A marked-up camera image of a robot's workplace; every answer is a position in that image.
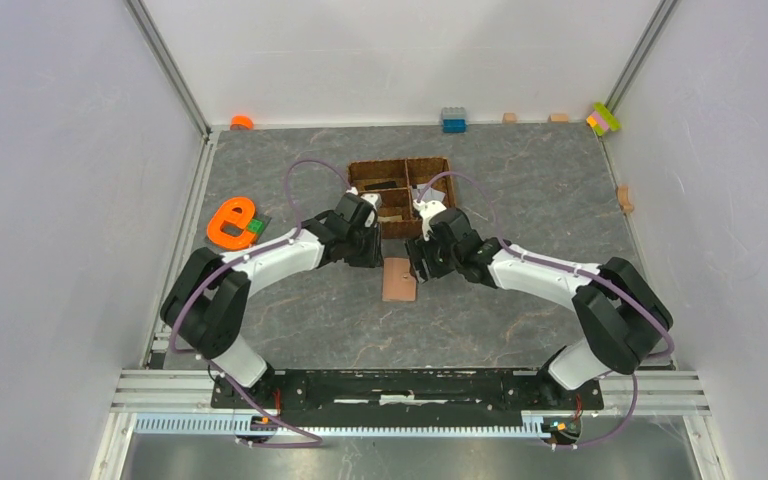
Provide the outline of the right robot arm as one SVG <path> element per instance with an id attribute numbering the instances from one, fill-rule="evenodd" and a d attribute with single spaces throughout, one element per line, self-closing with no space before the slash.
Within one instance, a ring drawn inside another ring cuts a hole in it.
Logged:
<path id="1" fill-rule="evenodd" d="M 466 214 L 439 201 L 417 201 L 421 234 L 406 248 L 422 281 L 460 274 L 466 281 L 518 291 L 572 311 L 583 337 L 539 370 L 540 400 L 551 408 L 572 401 L 578 388 L 606 373 L 634 373 L 665 343 L 673 318 L 641 273 L 627 260 L 577 263 L 535 254 L 497 237 L 484 239 Z"/>

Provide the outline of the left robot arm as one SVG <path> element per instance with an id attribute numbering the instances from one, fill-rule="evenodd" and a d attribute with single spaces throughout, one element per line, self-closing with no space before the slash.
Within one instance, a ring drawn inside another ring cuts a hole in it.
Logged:
<path id="1" fill-rule="evenodd" d="M 274 394 L 271 367 L 241 334 L 248 300 L 285 278 L 332 263 L 380 267 L 381 203 L 380 195 L 351 188 L 335 208 L 260 246 L 227 254 L 197 249 L 162 303 L 161 319 L 235 380 L 235 392 L 248 406 L 266 405 Z"/>

